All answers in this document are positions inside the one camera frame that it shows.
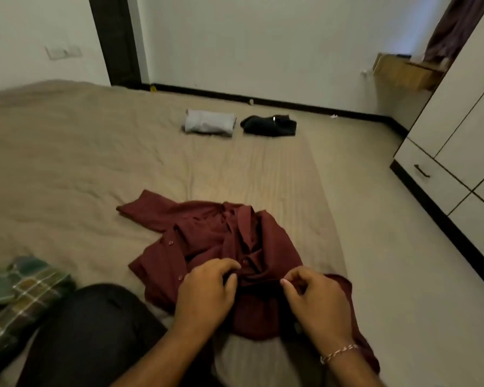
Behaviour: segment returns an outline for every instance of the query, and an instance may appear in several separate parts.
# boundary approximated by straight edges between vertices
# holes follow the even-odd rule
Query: person's left hand
[[[222,276],[240,269],[232,259],[214,259],[195,267],[183,280],[177,293],[175,329],[194,330],[209,338],[224,321],[237,290],[237,275],[232,273],[223,284]]]

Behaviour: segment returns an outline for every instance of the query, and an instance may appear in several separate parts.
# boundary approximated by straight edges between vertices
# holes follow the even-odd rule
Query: curtain
[[[484,0],[452,0],[428,42],[425,61],[453,61],[484,15]]]

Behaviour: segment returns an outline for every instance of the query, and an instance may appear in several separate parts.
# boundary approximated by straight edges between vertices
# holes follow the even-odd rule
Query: bed
[[[183,133],[187,108],[235,113],[233,137]],[[297,135],[286,138],[244,135],[239,127],[249,115],[276,113],[288,111],[69,81],[0,92],[0,265],[33,254],[69,271],[79,286],[114,282],[143,299],[127,265],[159,234],[115,208],[148,189],[175,201],[265,209],[306,265],[345,275],[305,125],[299,120]],[[323,380],[316,357],[294,342],[220,334],[213,344],[215,370],[229,386]],[[2,373],[0,385],[15,384],[25,355]]]

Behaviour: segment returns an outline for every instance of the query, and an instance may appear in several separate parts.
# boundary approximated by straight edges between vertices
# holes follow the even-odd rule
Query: green plaid fabric
[[[23,349],[45,312],[74,290],[69,274],[34,256],[19,256],[0,273],[0,371]]]

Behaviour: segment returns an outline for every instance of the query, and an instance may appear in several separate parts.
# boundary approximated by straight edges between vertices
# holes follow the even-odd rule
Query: black handle
[[[425,174],[423,170],[419,168],[419,165],[414,164],[414,168],[416,168],[421,173],[421,175],[423,175],[425,178],[430,178],[430,175]]]

